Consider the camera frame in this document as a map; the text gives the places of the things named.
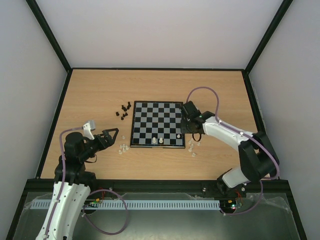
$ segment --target white wall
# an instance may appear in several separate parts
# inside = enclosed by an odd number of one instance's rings
[[[38,0],[72,67],[245,68],[282,0]]]
[[[0,7],[0,239],[34,178],[66,72],[26,1]]]
[[[308,239],[319,239],[320,1],[295,0],[253,68],[266,131]]]

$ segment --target chessboard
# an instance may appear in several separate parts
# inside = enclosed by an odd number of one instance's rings
[[[135,101],[130,147],[185,148],[180,101]]]

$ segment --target wooden tabletop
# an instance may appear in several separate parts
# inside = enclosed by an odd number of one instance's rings
[[[118,128],[115,144],[97,153],[96,163],[86,163],[86,170],[98,179],[126,180],[215,180],[239,165],[239,155],[230,146],[204,135],[194,146],[195,157],[185,149],[130,148],[119,154],[120,144],[130,145],[133,107],[120,120],[121,105],[134,101],[181,101],[199,86],[216,90],[220,98],[219,117],[238,128],[256,132],[253,113],[240,71],[173,70],[73,70],[62,109],[53,134],[41,178],[54,178],[61,155],[59,134],[95,120],[100,134]],[[190,100],[201,112],[214,112],[215,96],[206,89],[195,91]]]

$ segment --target robotic arm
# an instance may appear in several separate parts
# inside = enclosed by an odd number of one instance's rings
[[[239,153],[240,166],[223,173],[217,180],[217,187],[222,194],[239,184],[257,182],[267,174],[274,177],[276,166],[266,152],[262,151],[251,139],[262,145],[276,163],[279,160],[265,132],[252,133],[243,131],[228,123],[222,122],[214,113],[201,113],[192,101],[188,101],[181,109],[181,132],[185,134],[206,134],[213,136],[231,146]]]
[[[96,157],[98,151],[112,146],[119,132],[118,128],[113,128],[93,135],[91,131],[95,128],[94,121],[90,120],[82,127],[84,136],[80,132],[72,132],[66,136],[65,162],[61,155],[54,171],[50,207],[36,240],[72,239],[84,202],[96,188],[96,175],[86,171],[85,163],[88,163],[89,158]]]

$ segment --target black metal frame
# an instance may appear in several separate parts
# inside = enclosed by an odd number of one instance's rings
[[[56,128],[56,124],[59,118],[59,114],[64,102],[64,98],[68,89],[69,81],[73,72],[73,69],[95,69],[95,70],[166,70],[166,71],[241,71],[246,91],[248,94],[249,102],[252,108],[252,113],[254,116],[256,127],[259,131],[265,132],[265,126],[263,119],[257,104],[255,93],[249,78],[249,73],[256,64],[259,56],[266,47],[271,36],[275,32],[277,26],[279,25],[281,19],[285,15],[289,6],[293,0],[283,0],[281,6],[276,12],[272,22],[270,23],[267,31],[265,32],[263,38],[261,39],[259,45],[257,46],[252,58],[250,59],[247,67],[245,69],[224,69],[224,68],[129,68],[129,67],[109,67],[109,68],[92,68],[92,67],[75,67],[71,68],[68,63],[64,53],[62,52],[53,32],[51,31],[44,15],[42,14],[37,2],[35,0],[26,0],[34,16],[38,20],[42,30],[47,36],[49,42],[51,43],[54,51],[56,52],[58,58],[60,59],[62,65],[64,66],[67,77],[62,89],[62,93],[58,102],[56,112],[53,117],[52,125],[50,127],[49,135],[43,150],[43,154],[36,172],[36,179],[29,179],[26,182],[25,188],[21,195],[18,207],[16,209],[11,227],[9,229],[6,239],[13,239],[13,236],[18,225],[18,221],[25,205],[26,197],[29,192],[52,192],[53,191],[53,179],[39,179],[45,164],[45,160],[49,151],[49,146]],[[214,197],[217,200],[225,200],[219,194],[214,186],[216,186],[216,180],[97,180],[98,186],[102,188],[112,188],[117,193],[187,193],[190,195],[198,195],[200,197]],[[251,183],[246,186],[246,192],[257,193],[260,192],[259,183]],[[303,225],[301,223],[297,206],[293,198],[290,186],[286,180],[273,180],[263,182],[263,192],[264,193],[285,193],[289,202],[289,206],[292,210],[294,221],[300,236],[300,239],[307,239]]]

